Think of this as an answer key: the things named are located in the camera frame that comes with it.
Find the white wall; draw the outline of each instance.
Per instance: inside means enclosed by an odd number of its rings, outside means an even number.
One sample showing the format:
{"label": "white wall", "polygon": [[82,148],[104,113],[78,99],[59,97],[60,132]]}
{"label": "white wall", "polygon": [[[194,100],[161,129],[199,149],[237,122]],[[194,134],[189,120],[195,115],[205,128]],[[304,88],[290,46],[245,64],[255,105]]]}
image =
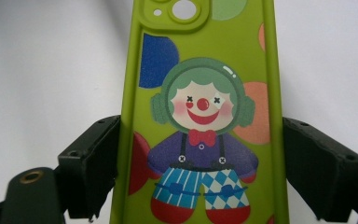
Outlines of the white wall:
{"label": "white wall", "polygon": [[[358,1],[275,5],[283,114],[358,152]],[[130,19],[131,0],[0,0],[0,202],[14,175],[56,167],[94,121],[120,113]],[[324,223],[288,188],[292,223]]]}

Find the phone case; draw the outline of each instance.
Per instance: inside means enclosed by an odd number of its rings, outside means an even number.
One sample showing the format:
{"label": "phone case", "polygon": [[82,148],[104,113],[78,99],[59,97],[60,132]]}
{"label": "phone case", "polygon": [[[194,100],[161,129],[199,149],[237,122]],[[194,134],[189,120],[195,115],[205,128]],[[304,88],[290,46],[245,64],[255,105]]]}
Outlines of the phone case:
{"label": "phone case", "polygon": [[272,0],[135,0],[111,223],[289,223]]}

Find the camera cutout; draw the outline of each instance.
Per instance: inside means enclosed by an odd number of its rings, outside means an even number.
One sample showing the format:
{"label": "camera cutout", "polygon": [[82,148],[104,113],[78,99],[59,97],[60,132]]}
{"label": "camera cutout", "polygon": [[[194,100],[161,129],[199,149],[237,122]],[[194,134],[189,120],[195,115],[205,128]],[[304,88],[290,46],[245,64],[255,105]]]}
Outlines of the camera cutout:
{"label": "camera cutout", "polygon": [[197,6],[190,0],[179,0],[172,7],[172,14],[176,19],[186,21],[197,15]]}

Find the clown mouth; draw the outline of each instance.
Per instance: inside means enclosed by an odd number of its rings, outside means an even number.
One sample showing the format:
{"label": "clown mouth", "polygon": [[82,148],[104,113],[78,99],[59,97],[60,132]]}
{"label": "clown mouth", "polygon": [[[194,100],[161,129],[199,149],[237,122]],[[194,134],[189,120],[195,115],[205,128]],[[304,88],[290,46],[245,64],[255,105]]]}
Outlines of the clown mouth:
{"label": "clown mouth", "polygon": [[212,114],[211,116],[205,116],[205,117],[195,115],[195,114],[191,113],[190,110],[187,110],[187,113],[194,122],[196,122],[198,124],[202,124],[202,125],[212,123],[217,118],[217,115],[219,115],[219,111]]}

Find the red bow tie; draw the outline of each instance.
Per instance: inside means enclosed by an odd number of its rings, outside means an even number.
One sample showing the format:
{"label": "red bow tie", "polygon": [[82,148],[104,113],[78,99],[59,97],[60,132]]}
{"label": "red bow tie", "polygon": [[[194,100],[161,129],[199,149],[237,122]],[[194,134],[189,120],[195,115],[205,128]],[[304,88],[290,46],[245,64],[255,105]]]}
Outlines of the red bow tie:
{"label": "red bow tie", "polygon": [[206,132],[199,132],[195,129],[188,131],[188,137],[191,146],[196,146],[200,142],[205,143],[208,147],[214,146],[216,140],[216,132],[209,130]]}

